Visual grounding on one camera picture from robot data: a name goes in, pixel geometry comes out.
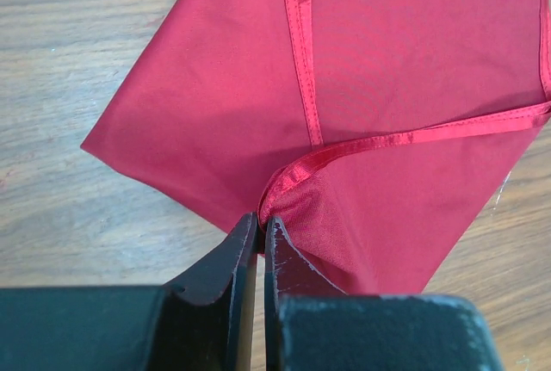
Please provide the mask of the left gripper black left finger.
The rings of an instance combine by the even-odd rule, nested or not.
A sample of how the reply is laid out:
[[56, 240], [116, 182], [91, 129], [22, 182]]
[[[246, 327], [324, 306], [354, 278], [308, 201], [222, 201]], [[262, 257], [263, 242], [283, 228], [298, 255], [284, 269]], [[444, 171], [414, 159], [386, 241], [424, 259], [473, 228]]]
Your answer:
[[257, 217], [163, 285], [5, 288], [4, 370], [247, 370]]

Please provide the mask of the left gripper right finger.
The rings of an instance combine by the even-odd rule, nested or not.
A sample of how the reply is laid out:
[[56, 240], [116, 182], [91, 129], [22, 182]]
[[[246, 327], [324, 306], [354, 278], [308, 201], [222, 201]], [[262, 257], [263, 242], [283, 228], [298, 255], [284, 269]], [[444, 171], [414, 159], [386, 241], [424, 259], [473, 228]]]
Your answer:
[[483, 315], [441, 294], [348, 295], [266, 228], [268, 370], [501, 370]]

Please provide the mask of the red cloth napkin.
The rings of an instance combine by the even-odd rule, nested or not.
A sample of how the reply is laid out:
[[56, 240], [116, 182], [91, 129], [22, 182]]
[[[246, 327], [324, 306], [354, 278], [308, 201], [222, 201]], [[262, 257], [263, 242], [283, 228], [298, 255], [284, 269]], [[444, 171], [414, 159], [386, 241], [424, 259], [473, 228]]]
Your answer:
[[548, 0], [177, 0], [82, 147], [416, 293], [548, 121], [549, 46]]

